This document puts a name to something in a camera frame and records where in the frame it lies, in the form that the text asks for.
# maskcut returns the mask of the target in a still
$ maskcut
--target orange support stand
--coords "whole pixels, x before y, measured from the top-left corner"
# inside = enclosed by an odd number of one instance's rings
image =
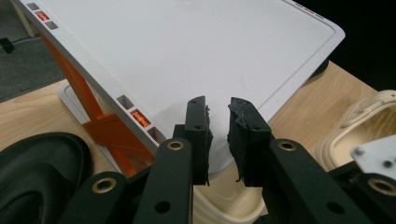
[[[44,35],[40,35],[88,114],[90,121],[84,123],[83,127],[93,141],[107,147],[120,170],[127,177],[150,166],[154,156],[116,114],[103,113],[82,75]]]

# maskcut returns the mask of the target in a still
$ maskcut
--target wooden surface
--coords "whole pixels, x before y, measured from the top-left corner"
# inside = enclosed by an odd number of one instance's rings
[[[58,89],[63,81],[0,104],[0,150],[31,135],[74,133],[92,151],[93,173],[114,171],[81,125],[63,105]],[[270,122],[276,138],[288,138],[311,148],[326,136],[347,108],[375,93],[334,63],[320,77],[303,85]]]

